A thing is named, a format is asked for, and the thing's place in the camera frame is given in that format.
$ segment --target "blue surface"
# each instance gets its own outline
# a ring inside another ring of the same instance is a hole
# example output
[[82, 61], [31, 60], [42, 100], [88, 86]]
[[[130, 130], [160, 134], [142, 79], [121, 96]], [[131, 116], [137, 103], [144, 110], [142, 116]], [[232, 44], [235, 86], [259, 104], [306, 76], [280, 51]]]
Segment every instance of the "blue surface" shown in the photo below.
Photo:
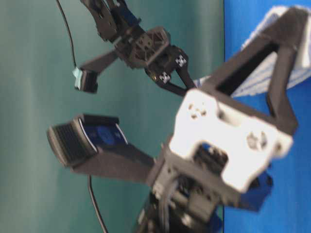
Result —
[[[226, 60], [240, 49], [272, 6], [297, 4], [311, 7], [309, 0], [225, 0]], [[288, 91], [299, 128], [290, 153], [268, 170], [274, 180], [271, 195], [258, 213], [225, 208], [225, 233], [311, 232], [310, 91], [311, 79]], [[267, 112], [264, 94], [239, 100]]]

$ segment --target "black bracket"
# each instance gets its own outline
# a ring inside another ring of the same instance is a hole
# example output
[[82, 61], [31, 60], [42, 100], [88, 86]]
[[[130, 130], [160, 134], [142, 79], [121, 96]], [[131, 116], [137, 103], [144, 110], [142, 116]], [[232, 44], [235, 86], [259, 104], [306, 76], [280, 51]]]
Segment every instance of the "black bracket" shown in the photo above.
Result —
[[[279, 130], [293, 135], [298, 123], [287, 98], [286, 87], [294, 67], [307, 17], [308, 12], [305, 10], [289, 9], [247, 47], [216, 70], [200, 89], [215, 96], [218, 101], [250, 116], [257, 116], [275, 125]], [[277, 53], [277, 61], [267, 93], [267, 103], [271, 113], [267, 116], [232, 99], [229, 95], [272, 52]]]

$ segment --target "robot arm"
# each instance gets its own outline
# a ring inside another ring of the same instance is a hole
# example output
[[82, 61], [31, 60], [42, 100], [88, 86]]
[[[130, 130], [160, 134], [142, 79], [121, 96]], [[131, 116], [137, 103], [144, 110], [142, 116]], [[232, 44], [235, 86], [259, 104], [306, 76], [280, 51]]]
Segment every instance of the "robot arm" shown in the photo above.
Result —
[[[170, 35], [164, 28], [144, 31], [139, 26], [141, 20], [131, 13], [123, 0], [118, 1], [118, 5], [113, 0], [108, 0], [108, 6], [103, 0], [81, 2], [92, 14], [98, 35], [104, 41], [115, 42], [115, 49], [74, 70], [76, 89], [96, 93], [98, 75], [117, 58], [130, 68], [145, 69], [159, 87], [175, 94], [184, 96], [187, 90], [195, 88], [188, 73], [188, 56], [180, 48], [170, 44]], [[174, 71], [185, 88], [170, 82]]]

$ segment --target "black textured pad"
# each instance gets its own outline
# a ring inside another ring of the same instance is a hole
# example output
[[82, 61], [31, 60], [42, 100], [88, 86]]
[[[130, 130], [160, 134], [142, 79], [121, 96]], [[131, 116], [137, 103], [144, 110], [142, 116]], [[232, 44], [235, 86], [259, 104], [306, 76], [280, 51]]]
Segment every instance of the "black textured pad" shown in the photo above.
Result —
[[72, 124], [50, 127], [47, 135], [54, 154], [64, 166], [77, 165], [93, 154], [90, 145], [81, 138], [84, 135], [78, 133]]

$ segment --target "light blue tape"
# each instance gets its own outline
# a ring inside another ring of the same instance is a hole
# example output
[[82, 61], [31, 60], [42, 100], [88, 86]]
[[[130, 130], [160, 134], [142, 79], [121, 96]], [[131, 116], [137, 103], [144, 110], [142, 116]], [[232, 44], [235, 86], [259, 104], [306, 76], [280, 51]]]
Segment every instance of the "light blue tape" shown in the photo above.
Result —
[[81, 88], [81, 78], [82, 78], [82, 70], [80, 70], [78, 67], [76, 67], [72, 71], [74, 77], [76, 78], [76, 82], [74, 83], [74, 87], [78, 88], [80, 90]]

